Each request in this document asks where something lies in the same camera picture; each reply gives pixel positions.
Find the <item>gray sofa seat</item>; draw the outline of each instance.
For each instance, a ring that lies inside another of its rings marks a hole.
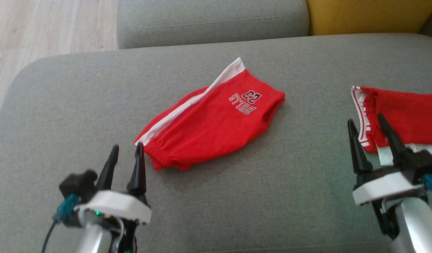
[[[120,0],[118,8],[120,49],[308,33],[305,0]]]
[[[423,35],[137,48],[30,64],[0,113],[0,252],[39,251],[62,201],[59,182],[99,171],[114,143],[113,188],[124,190],[139,131],[238,56],[287,101],[267,133],[233,154],[186,173],[147,163],[153,216],[136,233],[139,252],[386,252],[372,207],[352,198],[346,122],[359,121],[349,91],[432,93],[432,39]],[[49,252],[73,252],[80,236],[55,229]]]

